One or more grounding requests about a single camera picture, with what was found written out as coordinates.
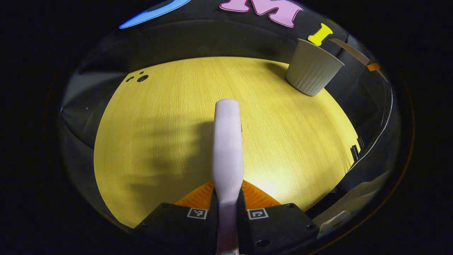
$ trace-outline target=white paper cup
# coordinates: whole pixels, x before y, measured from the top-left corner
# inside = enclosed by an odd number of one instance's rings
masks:
[[[285,77],[299,91],[315,96],[344,64],[322,48],[305,40],[298,40],[299,44]]]

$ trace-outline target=pink foam object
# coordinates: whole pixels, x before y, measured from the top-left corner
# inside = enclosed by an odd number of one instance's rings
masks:
[[[224,10],[247,12],[249,7],[246,5],[248,0],[230,0],[227,3],[220,4],[220,8]],[[277,11],[269,15],[269,19],[287,27],[294,27],[294,18],[298,11],[303,10],[300,6],[291,3],[287,0],[250,0],[252,2],[255,13],[263,15],[273,9]]]
[[[238,255],[236,208],[243,179],[239,103],[233,99],[222,99],[216,103],[212,156],[212,180],[219,204],[217,255],[225,251]]]

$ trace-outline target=blue curved shape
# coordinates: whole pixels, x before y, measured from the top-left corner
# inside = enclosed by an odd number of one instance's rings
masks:
[[[120,29],[128,28],[128,27],[135,26],[137,24],[143,23],[145,21],[157,18],[159,16],[162,16],[162,15],[164,15],[166,13],[169,13],[172,10],[175,10],[175,9],[185,5],[188,2],[190,2],[190,0],[174,0],[173,2],[171,2],[171,3],[167,4],[167,5],[164,5],[164,6],[160,7],[160,8],[157,8],[155,10],[152,10],[152,11],[149,11],[149,12],[144,11],[144,12],[138,14],[137,16],[135,16],[134,18],[126,21],[124,24],[119,26],[119,28]]]

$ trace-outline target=wood grain surface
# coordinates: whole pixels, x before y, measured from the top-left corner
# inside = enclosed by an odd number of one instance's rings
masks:
[[[302,210],[322,199],[352,165],[357,134],[325,89],[310,97],[292,87],[287,67],[210,57],[130,73],[102,116],[94,150],[96,181],[113,215],[133,228],[159,203],[211,179],[214,108],[224,98],[241,108],[244,179]]]

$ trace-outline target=black background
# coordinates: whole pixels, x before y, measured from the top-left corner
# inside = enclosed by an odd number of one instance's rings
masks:
[[[431,2],[314,1],[304,5],[395,64],[415,112],[415,147],[404,178],[368,221],[319,254],[452,252],[448,116],[448,6]],[[68,185],[55,117],[84,54],[151,1],[33,1],[6,6],[3,21],[3,151],[7,254],[151,253],[93,211]]]

